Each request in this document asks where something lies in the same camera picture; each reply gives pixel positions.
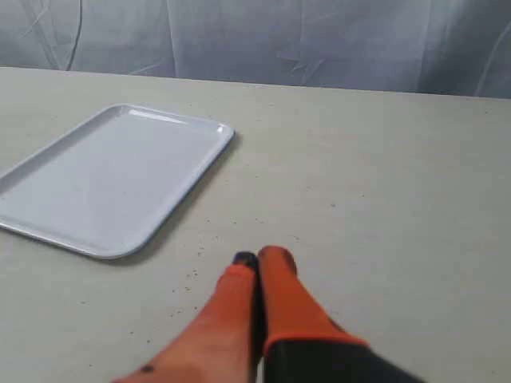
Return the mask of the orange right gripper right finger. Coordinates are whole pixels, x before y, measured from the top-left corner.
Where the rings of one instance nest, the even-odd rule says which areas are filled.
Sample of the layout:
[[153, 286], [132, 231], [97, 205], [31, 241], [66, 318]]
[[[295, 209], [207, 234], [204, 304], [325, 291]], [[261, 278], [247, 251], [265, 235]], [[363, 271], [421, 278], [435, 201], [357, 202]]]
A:
[[267, 323], [266, 382], [418, 382], [419, 377], [377, 355], [339, 327], [300, 282], [283, 247], [259, 252]]

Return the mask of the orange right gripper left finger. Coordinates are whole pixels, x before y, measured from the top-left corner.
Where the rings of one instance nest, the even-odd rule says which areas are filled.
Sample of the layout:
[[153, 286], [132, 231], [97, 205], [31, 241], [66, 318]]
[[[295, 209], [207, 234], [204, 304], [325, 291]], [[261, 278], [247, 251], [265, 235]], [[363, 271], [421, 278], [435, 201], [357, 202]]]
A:
[[198, 315], [119, 382], [254, 382], [259, 364], [256, 256], [238, 252]]

